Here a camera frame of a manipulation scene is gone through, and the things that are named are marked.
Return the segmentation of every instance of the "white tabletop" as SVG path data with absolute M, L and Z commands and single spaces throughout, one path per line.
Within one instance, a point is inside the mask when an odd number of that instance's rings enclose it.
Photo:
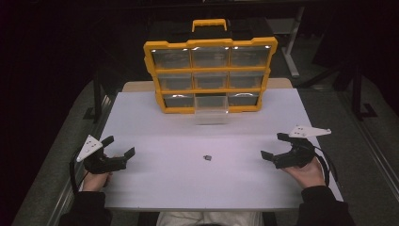
M 190 114 L 164 114 L 153 92 L 119 93 L 102 135 L 115 138 L 105 153 L 122 155 L 136 147 L 136 155 L 127 169 L 114 172 L 104 190 L 106 206 L 142 211 L 297 208 L 299 185 L 261 157 L 261 150 L 290 151 L 290 143 L 277 140 L 277 133 L 289 133 L 297 124 L 311 126 L 296 89 L 268 89 L 261 111 L 233 113 L 229 123 L 219 125 L 196 125 Z M 319 146 L 315 137 L 310 141 Z M 341 201 L 332 179 L 330 187 Z

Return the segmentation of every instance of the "yellow handle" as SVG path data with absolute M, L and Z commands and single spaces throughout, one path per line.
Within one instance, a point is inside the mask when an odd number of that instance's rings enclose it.
M 210 25 L 223 25 L 225 31 L 227 31 L 226 20 L 225 19 L 211 19 L 211 20 L 194 20 L 191 32 L 194 32 L 196 26 L 210 26 Z

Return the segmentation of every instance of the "person's arm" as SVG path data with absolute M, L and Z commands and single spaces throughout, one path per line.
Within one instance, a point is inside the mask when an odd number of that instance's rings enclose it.
M 301 193 L 304 202 L 299 205 L 296 226 L 355 225 L 348 212 L 347 203 L 337 201 L 326 186 L 316 157 L 303 168 L 291 167 L 283 170 L 292 175 L 304 188 Z
M 89 172 L 85 177 L 82 191 L 74 197 L 70 212 L 61 217 L 58 225 L 111 225 L 112 214 L 104 208 L 105 194 L 100 192 L 110 175 L 111 173 L 91 174 Z

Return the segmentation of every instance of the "light-colored pants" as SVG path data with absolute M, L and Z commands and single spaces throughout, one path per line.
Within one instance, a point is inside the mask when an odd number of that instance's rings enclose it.
M 157 226 L 217 223 L 228 226 L 263 226 L 262 212 L 161 212 Z

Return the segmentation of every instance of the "yellow storage organizer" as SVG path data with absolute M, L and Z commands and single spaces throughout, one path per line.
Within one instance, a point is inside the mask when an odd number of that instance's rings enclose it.
M 277 45 L 265 18 L 160 22 L 144 45 L 144 61 L 165 113 L 194 113 L 199 104 L 257 111 Z

